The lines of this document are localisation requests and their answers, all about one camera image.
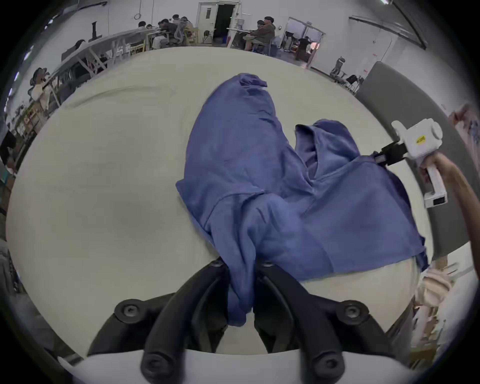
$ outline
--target person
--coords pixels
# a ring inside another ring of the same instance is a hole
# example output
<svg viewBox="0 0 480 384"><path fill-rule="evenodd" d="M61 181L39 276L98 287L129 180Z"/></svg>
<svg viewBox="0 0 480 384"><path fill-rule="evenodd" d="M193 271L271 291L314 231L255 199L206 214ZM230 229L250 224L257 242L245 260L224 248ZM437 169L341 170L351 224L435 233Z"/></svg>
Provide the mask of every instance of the person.
<svg viewBox="0 0 480 384"><path fill-rule="evenodd" d="M295 54L295 60L300 60L305 53L307 53L307 46L310 44L310 38L305 36L299 40L299 46L297 53Z"/></svg>
<svg viewBox="0 0 480 384"><path fill-rule="evenodd" d="M444 183L451 188L462 210L470 239L473 267L477 276L480 277L480 202L462 171L449 158L440 152L427 156L420 166L424 170L424 175L426 175L426 168L431 165L437 167Z"/></svg>
<svg viewBox="0 0 480 384"><path fill-rule="evenodd" d="M32 99L39 101L45 112L48 111L50 105L53 89L50 85L47 85L43 88L44 82L47 80L47 69L46 68L37 68L30 80L30 84L35 86L32 89Z"/></svg>
<svg viewBox="0 0 480 384"><path fill-rule="evenodd" d="M271 16L266 16L264 18L264 25L262 28L257 29L247 36L243 37L247 43L245 44L245 51L252 50L253 44L262 44L266 45L275 37L276 27L273 24L274 19Z"/></svg>
<svg viewBox="0 0 480 384"><path fill-rule="evenodd" d="M263 20L257 21L257 31L265 25Z"/></svg>
<svg viewBox="0 0 480 384"><path fill-rule="evenodd" d="M180 21L185 23L185 29L184 29L185 40L184 40L184 43L185 43L186 46L189 46L190 42L188 41L188 39L193 34L193 24L187 19L186 16L182 16Z"/></svg>
<svg viewBox="0 0 480 384"><path fill-rule="evenodd" d="M158 23L158 26L162 31L168 31L171 34L174 34L178 27L177 24L169 22L168 19L163 19Z"/></svg>
<svg viewBox="0 0 480 384"><path fill-rule="evenodd" d="M10 130L5 126L6 128L6 133L5 137L3 138L1 145L0 145L0 158L3 163L7 167L7 169L11 169L12 172L10 173L15 173L15 162L13 159L10 157L10 152L8 148L14 149L16 144L17 144L17 139L13 133L10 132Z"/></svg>
<svg viewBox="0 0 480 384"><path fill-rule="evenodd" d="M187 19L187 16L182 16L182 18L180 20L187 23L187 25L185 26L185 30L190 30L191 31L193 29L193 24L190 22L190 20Z"/></svg>
<svg viewBox="0 0 480 384"><path fill-rule="evenodd" d="M173 37L173 34L177 30L177 25L170 23L168 19L163 19L162 21L158 22L158 27L161 31L168 31L168 35ZM152 48L153 49L162 49L167 47L169 38L164 35L156 36L152 41Z"/></svg>
<svg viewBox="0 0 480 384"><path fill-rule="evenodd" d="M465 103L448 117L464 141L475 168L480 172L480 119L471 103Z"/></svg>

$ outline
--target white door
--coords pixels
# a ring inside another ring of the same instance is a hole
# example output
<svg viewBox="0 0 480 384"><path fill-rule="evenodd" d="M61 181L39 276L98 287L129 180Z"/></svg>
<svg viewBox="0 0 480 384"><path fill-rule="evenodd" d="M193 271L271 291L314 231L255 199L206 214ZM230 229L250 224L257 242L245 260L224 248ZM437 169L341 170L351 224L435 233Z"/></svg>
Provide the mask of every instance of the white door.
<svg viewBox="0 0 480 384"><path fill-rule="evenodd" d="M210 36L204 42L211 43L213 31L215 29L216 11L218 6L216 4L200 3L198 10L198 40L204 40L204 32L209 31Z"/></svg>

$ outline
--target seated person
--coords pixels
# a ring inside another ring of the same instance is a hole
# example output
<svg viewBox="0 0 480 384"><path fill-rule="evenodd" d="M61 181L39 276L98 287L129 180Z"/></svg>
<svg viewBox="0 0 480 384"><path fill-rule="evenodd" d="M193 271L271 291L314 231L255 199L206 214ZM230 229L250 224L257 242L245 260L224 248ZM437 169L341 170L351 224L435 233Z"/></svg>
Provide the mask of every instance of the seated person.
<svg viewBox="0 0 480 384"><path fill-rule="evenodd" d="M273 25L273 17L266 16L264 19L263 27L252 31L249 35L244 36L243 40L245 44L245 51L252 50L253 44L267 45L275 37L276 27Z"/></svg>
<svg viewBox="0 0 480 384"><path fill-rule="evenodd" d="M178 25L170 23L168 19L163 19L161 22L158 23L158 27L161 31L168 32L168 38L166 36L155 37L152 42L153 49L165 48L167 46L169 38L173 38L173 35L178 28Z"/></svg>
<svg viewBox="0 0 480 384"><path fill-rule="evenodd" d="M184 29L183 34L185 35L186 39L184 41L185 41L185 45L189 46L190 43L189 43L188 39L193 34L193 24L187 19L186 16L182 16L180 21L185 23L185 29Z"/></svg>
<svg viewBox="0 0 480 384"><path fill-rule="evenodd" d="M177 24L169 22L168 19L163 19L158 23L158 26L160 27L161 31L168 31L168 33L172 36L178 28Z"/></svg>
<svg viewBox="0 0 480 384"><path fill-rule="evenodd" d="M184 21L185 23L187 23L187 25L185 26L185 31L193 30L193 24L190 22L190 20L187 19L187 16L182 16L180 21Z"/></svg>
<svg viewBox="0 0 480 384"><path fill-rule="evenodd" d="M262 29L264 25L265 25L265 23L264 23L263 20L257 21L257 29L256 29L256 31L259 31L260 29Z"/></svg>
<svg viewBox="0 0 480 384"><path fill-rule="evenodd" d="M53 89L50 85L47 85L43 88L45 81L47 81L47 69L46 68L37 68L33 74L32 79L30 80L30 84L34 85L32 89L32 99L35 101L39 101L42 109L45 112L48 112L48 107L50 106L50 102L54 101L55 98L53 97Z"/></svg>

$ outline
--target gray chair backrest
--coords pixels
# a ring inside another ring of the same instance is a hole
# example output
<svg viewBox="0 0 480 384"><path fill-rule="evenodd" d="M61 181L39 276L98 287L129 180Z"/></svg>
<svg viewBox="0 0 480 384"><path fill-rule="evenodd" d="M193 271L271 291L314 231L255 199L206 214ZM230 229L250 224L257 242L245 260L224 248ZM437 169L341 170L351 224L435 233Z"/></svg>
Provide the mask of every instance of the gray chair backrest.
<svg viewBox="0 0 480 384"><path fill-rule="evenodd" d="M412 127L432 118L440 124L443 143L440 152L461 169L475 194L480 196L480 179L465 143L440 107L418 86L390 66L378 61L363 81L356 98L379 120L393 140L397 140L391 122L398 120ZM423 193L426 185L415 165L409 162ZM462 212L447 187L448 203L428 209L432 227L434 258L442 257L468 241Z"/></svg>
<svg viewBox="0 0 480 384"><path fill-rule="evenodd" d="M75 48L75 45L73 47L68 48L65 52L61 54L61 60L64 61L67 57L70 56L72 52L75 52L77 48Z"/></svg>
<svg viewBox="0 0 480 384"><path fill-rule="evenodd" d="M187 23L185 21L180 21L179 26L177 27L177 30L173 34L173 37L180 42L182 42L183 39L185 38L185 35L183 34L183 31L185 31L185 26L186 25L187 25Z"/></svg>

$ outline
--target table surface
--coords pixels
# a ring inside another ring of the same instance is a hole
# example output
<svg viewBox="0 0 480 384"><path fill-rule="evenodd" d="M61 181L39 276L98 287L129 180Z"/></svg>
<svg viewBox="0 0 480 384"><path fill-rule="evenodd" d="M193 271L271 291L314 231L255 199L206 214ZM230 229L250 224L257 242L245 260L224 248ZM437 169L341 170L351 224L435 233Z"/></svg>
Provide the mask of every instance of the table surface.
<svg viewBox="0 0 480 384"><path fill-rule="evenodd" d="M227 28L230 31L237 31L237 32L251 32L250 29L238 29L238 28Z"/></svg>
<svg viewBox="0 0 480 384"><path fill-rule="evenodd" d="M158 75L160 64L169 76ZM240 50L153 50L80 87L25 157L10 199L7 240L34 304L81 356L117 303L174 292L216 258L194 230L175 182L183 177L204 101L240 72L267 81L292 146L296 124L321 118L344 123L363 154L391 142L373 115L327 78ZM391 170L407 189L431 255L430 223L415 178L405 162ZM386 330L408 305L418 278L409 259L304 285L319 296L364 302ZM229 327L219 350L242 350L250 340L239 336L244 328Z"/></svg>

